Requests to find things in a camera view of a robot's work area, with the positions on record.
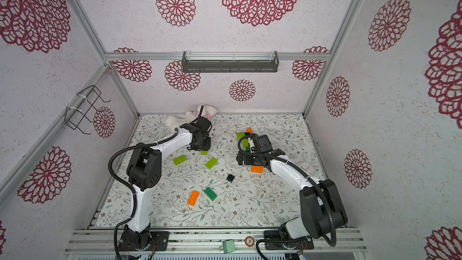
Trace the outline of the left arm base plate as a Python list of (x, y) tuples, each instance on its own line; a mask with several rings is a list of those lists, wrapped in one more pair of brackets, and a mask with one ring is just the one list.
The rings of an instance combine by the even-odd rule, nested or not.
[(166, 231), (145, 232), (140, 235), (122, 234), (118, 248), (121, 252), (163, 252), (167, 250), (170, 233)]

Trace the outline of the dark wall shelf rack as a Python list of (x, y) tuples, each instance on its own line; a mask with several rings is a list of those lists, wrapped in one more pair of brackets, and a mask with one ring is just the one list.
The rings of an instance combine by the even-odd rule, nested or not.
[(185, 51), (180, 66), (185, 73), (276, 73), (279, 63), (276, 52), (193, 55)]

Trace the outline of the round orange sticker disc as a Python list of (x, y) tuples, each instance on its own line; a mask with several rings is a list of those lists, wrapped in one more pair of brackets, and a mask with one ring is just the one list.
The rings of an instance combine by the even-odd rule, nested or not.
[(255, 239), (251, 236), (246, 237), (244, 242), (247, 247), (253, 247), (255, 245)]

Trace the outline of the black lego block left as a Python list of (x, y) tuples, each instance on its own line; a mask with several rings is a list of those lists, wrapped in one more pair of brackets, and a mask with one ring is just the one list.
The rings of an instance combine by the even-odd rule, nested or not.
[(234, 176), (234, 175), (231, 175), (231, 174), (229, 174), (229, 175), (227, 176), (227, 178), (226, 178), (226, 179), (227, 179), (227, 181), (229, 181), (229, 182), (233, 182), (233, 181), (234, 181), (234, 179), (235, 179), (235, 176)]

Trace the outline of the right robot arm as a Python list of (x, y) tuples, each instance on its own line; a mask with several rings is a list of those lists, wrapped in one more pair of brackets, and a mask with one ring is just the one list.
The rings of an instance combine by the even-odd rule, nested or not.
[(274, 149), (268, 136), (247, 135), (238, 140), (240, 166), (262, 167), (281, 177), (299, 193), (300, 215), (279, 228), (280, 240), (301, 242), (319, 239), (331, 247), (337, 245), (336, 230), (348, 222), (336, 184), (308, 175), (282, 150)]

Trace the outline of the orange lego brick bottom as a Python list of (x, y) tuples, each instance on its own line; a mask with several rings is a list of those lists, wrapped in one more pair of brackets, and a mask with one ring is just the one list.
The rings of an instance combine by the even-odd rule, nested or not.
[(197, 203), (197, 200), (198, 200), (198, 198), (199, 198), (199, 195), (200, 195), (200, 193), (199, 193), (198, 191), (192, 191), (191, 194), (190, 194), (190, 197), (189, 197), (189, 199), (188, 199), (187, 204), (188, 204), (189, 206), (194, 207), (194, 206), (196, 205), (196, 203)]

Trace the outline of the dark green lego brick bottom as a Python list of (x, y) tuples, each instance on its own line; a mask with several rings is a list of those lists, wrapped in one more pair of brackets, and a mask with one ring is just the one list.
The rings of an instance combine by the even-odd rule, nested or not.
[(203, 192), (211, 201), (216, 200), (217, 194), (210, 187), (205, 188)]

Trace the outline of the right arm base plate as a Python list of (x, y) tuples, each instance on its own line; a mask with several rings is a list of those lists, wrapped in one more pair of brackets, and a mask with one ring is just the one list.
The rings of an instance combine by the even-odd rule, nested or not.
[(279, 231), (264, 231), (264, 245), (266, 250), (313, 250), (314, 243), (311, 238), (303, 238), (301, 241), (281, 237)]

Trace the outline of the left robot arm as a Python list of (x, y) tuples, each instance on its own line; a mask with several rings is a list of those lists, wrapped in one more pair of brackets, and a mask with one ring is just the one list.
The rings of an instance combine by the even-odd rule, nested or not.
[[(123, 184), (131, 191), (131, 210), (129, 218), (118, 223), (115, 228), (123, 226), (123, 237), (139, 249), (150, 242), (151, 193), (159, 183), (162, 175), (162, 161), (178, 149), (186, 146), (193, 151), (208, 151), (211, 147), (209, 133), (212, 128), (210, 120), (197, 116), (189, 123), (175, 128), (172, 135), (159, 141), (135, 146), (116, 152), (108, 161), (108, 171), (114, 180)], [(132, 151), (124, 180), (113, 169), (113, 162), (125, 152)]]

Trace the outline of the white plush toy pink shirt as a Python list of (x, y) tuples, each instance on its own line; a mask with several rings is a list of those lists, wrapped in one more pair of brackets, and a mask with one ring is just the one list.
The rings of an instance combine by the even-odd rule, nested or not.
[(171, 132), (174, 132), (176, 128), (180, 128), (183, 124), (188, 124), (195, 120), (199, 113), (202, 117), (205, 117), (209, 121), (217, 114), (217, 109), (208, 105), (199, 105), (195, 111), (187, 111), (184, 116), (167, 116), (165, 120), (165, 126), (167, 126)]

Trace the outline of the green box on rail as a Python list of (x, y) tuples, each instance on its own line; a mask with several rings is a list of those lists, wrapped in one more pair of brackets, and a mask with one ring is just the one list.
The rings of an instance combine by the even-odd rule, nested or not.
[(223, 253), (231, 254), (236, 251), (235, 242), (233, 240), (226, 240), (223, 242)]

